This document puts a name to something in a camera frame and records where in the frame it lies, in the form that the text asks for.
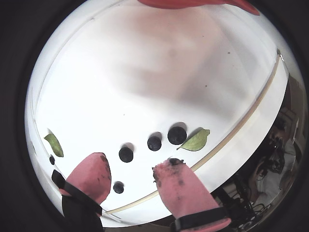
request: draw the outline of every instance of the wires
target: wires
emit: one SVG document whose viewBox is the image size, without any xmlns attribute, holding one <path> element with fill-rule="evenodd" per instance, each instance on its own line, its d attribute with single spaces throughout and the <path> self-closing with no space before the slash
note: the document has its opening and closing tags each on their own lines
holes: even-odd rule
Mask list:
<svg viewBox="0 0 309 232">
<path fill-rule="evenodd" d="M 257 211 L 255 211 L 255 213 L 261 213 L 263 210 L 265 210 L 265 205 L 264 204 L 257 204 L 257 205 L 255 205 L 254 207 L 253 207 L 253 209 L 254 208 L 256 208 L 256 207 L 258 207 L 258 206 L 262 206 L 263 207 L 263 209 L 261 209 L 261 210 L 257 210 Z"/>
</svg>

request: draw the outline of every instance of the dark round berry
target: dark round berry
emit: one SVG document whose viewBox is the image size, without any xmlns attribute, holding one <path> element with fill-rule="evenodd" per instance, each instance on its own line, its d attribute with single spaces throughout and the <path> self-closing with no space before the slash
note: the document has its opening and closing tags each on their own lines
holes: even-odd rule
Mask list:
<svg viewBox="0 0 309 232">
<path fill-rule="evenodd" d="M 148 148 L 152 151 L 158 151 L 161 148 L 161 139 L 156 137 L 156 136 L 152 136 L 148 139 L 147 141 L 147 145 Z"/>
<path fill-rule="evenodd" d="M 52 155 L 50 155 L 49 161 L 50 161 L 50 163 L 51 163 L 52 165 L 55 164 L 55 158 L 54 158 Z"/>
<path fill-rule="evenodd" d="M 115 182 L 113 189 L 116 193 L 123 193 L 124 192 L 124 184 L 120 181 Z"/>
<path fill-rule="evenodd" d="M 180 145 L 187 139 L 187 132 L 182 127 L 173 127 L 168 132 L 168 140 L 171 144 Z"/>
<path fill-rule="evenodd" d="M 133 160 L 133 151 L 125 146 L 120 149 L 119 158 L 122 162 L 129 163 Z"/>
</svg>

